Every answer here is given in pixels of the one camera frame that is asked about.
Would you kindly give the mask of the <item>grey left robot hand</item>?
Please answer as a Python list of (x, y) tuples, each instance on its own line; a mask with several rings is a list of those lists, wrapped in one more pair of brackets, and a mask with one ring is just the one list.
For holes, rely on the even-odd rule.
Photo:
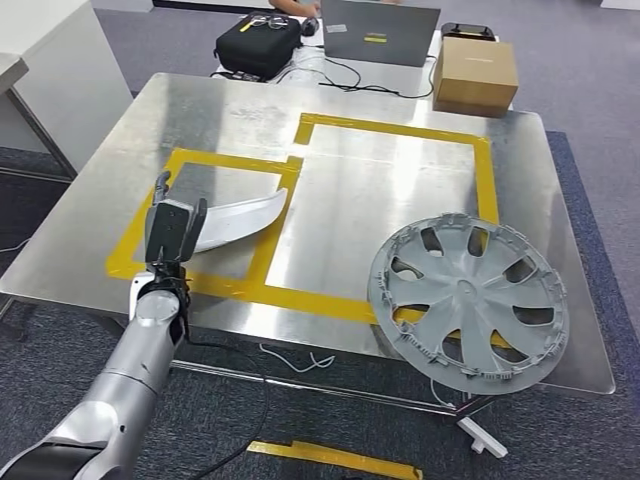
[(168, 198), (171, 176), (170, 171), (165, 170), (156, 179), (152, 204), (146, 211), (144, 253), (148, 265), (189, 260), (206, 219), (208, 202), (205, 198), (192, 205)]

